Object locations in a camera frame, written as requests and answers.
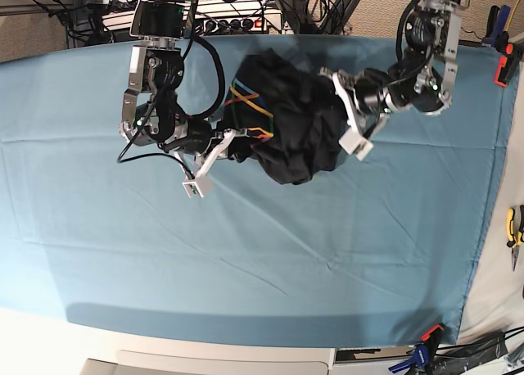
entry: white surface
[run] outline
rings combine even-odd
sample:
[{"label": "white surface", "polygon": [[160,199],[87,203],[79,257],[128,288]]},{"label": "white surface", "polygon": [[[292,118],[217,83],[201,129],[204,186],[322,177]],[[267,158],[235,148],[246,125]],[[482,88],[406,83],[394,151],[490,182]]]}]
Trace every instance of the white surface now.
[{"label": "white surface", "polygon": [[114,375],[117,364],[105,361],[86,360],[80,375]]},{"label": "white surface", "polygon": [[[524,326],[524,255],[511,271],[511,250],[506,247],[506,214],[510,206],[524,204],[524,68],[520,84],[499,195],[491,217],[477,274],[464,308],[460,342],[489,331]],[[521,334],[508,342],[514,349],[524,341]]]},{"label": "white surface", "polygon": [[134,336],[0,309],[0,374],[78,375],[86,359],[117,363],[119,350],[197,359],[328,364],[330,349],[259,348]]},{"label": "white surface", "polygon": [[333,367],[329,375],[387,375],[388,368],[403,360],[387,360],[374,363],[341,364]]},{"label": "white surface", "polygon": [[196,375],[328,375],[328,366],[320,362],[283,363],[238,360],[189,359],[121,350],[118,365]]}]

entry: pliers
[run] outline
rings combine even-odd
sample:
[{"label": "pliers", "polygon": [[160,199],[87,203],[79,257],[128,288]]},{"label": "pliers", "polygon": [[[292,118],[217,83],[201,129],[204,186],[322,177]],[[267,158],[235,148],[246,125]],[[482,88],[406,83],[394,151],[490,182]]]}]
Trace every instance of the pliers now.
[{"label": "pliers", "polygon": [[524,236],[524,206],[520,206],[521,220],[518,225],[518,230],[515,232],[515,208],[508,209],[508,216],[506,218],[506,233],[508,234],[507,246],[511,248],[511,269],[515,271],[517,267],[518,253],[522,244],[522,236]]}]

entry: floor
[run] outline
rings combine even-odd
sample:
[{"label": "floor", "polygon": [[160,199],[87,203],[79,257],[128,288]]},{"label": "floor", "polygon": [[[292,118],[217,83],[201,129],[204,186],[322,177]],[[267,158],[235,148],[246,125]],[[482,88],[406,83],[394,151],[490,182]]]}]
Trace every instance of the floor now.
[{"label": "floor", "polygon": [[[393,38],[400,13],[409,0],[362,0],[350,19],[354,35]],[[483,36],[492,5],[513,5],[515,0],[472,0],[463,13],[465,30],[475,30]],[[524,5],[517,12],[511,34],[524,31]],[[475,40],[463,33],[463,39]],[[56,18],[46,14],[0,18],[0,62],[66,48],[64,31]]]}]

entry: teal fabric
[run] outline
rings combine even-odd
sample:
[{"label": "teal fabric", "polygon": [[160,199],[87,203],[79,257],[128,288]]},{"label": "teal fabric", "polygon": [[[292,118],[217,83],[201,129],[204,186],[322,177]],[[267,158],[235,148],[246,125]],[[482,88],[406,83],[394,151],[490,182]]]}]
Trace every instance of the teal fabric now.
[{"label": "teal fabric", "polygon": [[[272,47],[301,67],[386,69],[392,41],[209,38],[227,81]],[[216,79],[194,45],[179,88],[197,113]],[[454,342],[490,222],[517,79],[461,48],[454,104],[395,114],[364,162],[280,186],[220,161],[188,199],[169,160],[117,165],[130,44],[0,65],[0,305],[72,323],[253,346],[393,346],[434,323]],[[153,151],[134,147],[133,152]]]}]

